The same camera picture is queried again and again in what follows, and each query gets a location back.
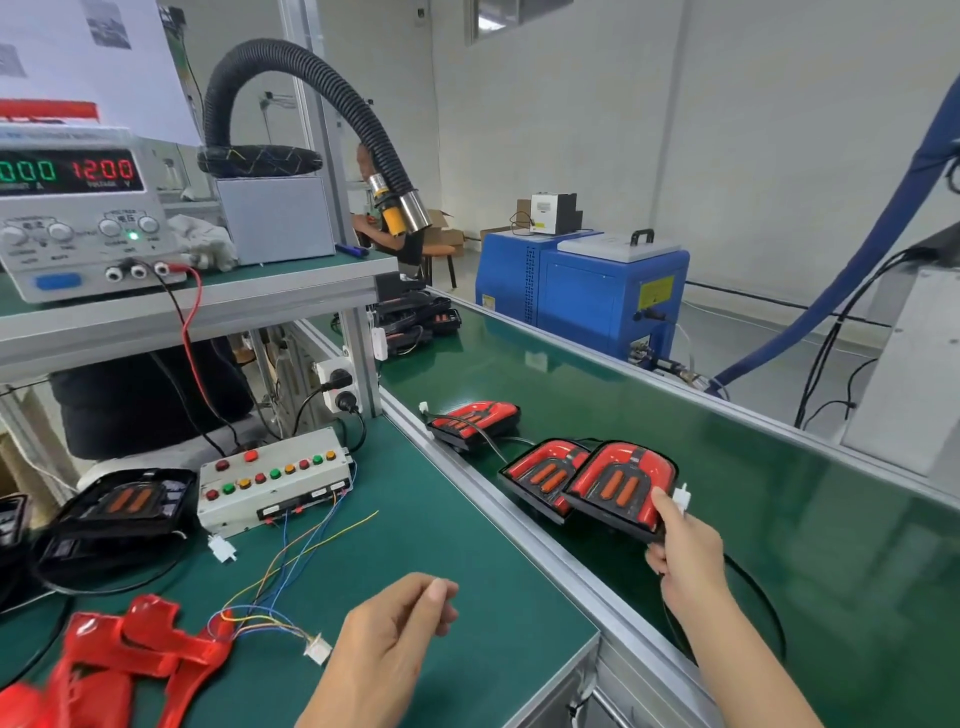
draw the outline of white glove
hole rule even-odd
[[[175,215],[167,224],[177,237],[187,265],[231,271],[240,262],[226,228],[187,215]]]

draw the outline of blue pen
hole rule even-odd
[[[353,257],[367,257],[370,254],[370,251],[366,248],[354,248],[352,245],[336,245],[334,247],[341,253],[353,255]]]

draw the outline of blue machine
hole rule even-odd
[[[565,240],[599,234],[539,235],[526,230],[489,232],[477,270],[476,303],[505,316],[538,326],[540,257]]]
[[[594,257],[604,253],[605,241],[615,248],[614,256],[629,259],[626,246],[644,257],[632,262]],[[677,246],[629,246],[626,236],[608,235],[561,246],[592,249],[590,255],[544,252],[537,326],[621,360],[640,343],[669,358],[690,254]]]

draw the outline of window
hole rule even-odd
[[[529,23],[570,5],[573,0],[467,0],[469,32],[473,42],[494,33]]]

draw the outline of green tabletop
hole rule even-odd
[[[356,461],[355,490],[327,535],[378,515],[317,549],[277,609],[333,643],[350,608],[409,571],[458,581],[460,619],[431,645],[403,725],[503,725],[595,636],[595,627],[386,419],[370,424]],[[318,506],[293,519],[291,537],[326,510]],[[232,542],[236,563],[221,565],[201,548],[179,574],[156,586],[181,605],[179,626],[189,632],[198,632],[229,597],[262,575],[280,547],[280,531],[262,526]],[[0,620],[5,673],[42,641],[58,598]],[[129,595],[85,599],[80,608],[122,613],[129,602]],[[322,674],[303,648],[276,632],[240,638],[195,699],[185,725],[292,726]],[[41,675],[38,670],[32,677]],[[141,681],[134,725],[155,725],[162,700],[160,683]]]
[[[300,273],[302,271],[314,271],[321,268],[332,268],[338,265],[353,265],[357,262],[378,260],[388,257],[387,254],[378,251],[370,251],[370,254],[362,259],[347,255],[346,253],[336,253],[334,255],[324,255],[323,257],[311,257],[303,260],[285,260],[280,263],[266,263],[264,265],[244,265],[234,268],[228,273],[221,271],[202,271],[204,276],[204,287],[214,286],[220,283],[235,283],[241,280],[253,280],[268,278],[270,276],[283,276],[287,273]],[[187,277],[183,283],[173,283],[171,288],[178,290],[180,288],[193,288],[196,286],[194,280]],[[143,288],[136,291],[126,291],[114,296],[93,296],[90,298],[60,301],[53,303],[25,303],[20,294],[16,292],[13,280],[6,273],[0,273],[0,316],[14,316],[21,313],[33,313],[47,308],[63,308],[64,306],[74,306],[81,303],[94,303],[97,301],[108,301],[112,299],[122,299],[129,296],[144,296],[159,291],[159,287]]]
[[[459,335],[383,364],[381,383],[416,410],[476,400],[519,405],[519,433],[622,438],[679,465],[691,512],[772,598],[788,669],[829,728],[956,725],[960,514],[825,456],[460,307]],[[330,334],[329,317],[314,320]],[[508,456],[524,446],[505,443]],[[494,481],[501,463],[468,457]],[[575,517],[542,527],[669,636],[658,583],[629,537]],[[772,623],[732,588],[767,642]]]

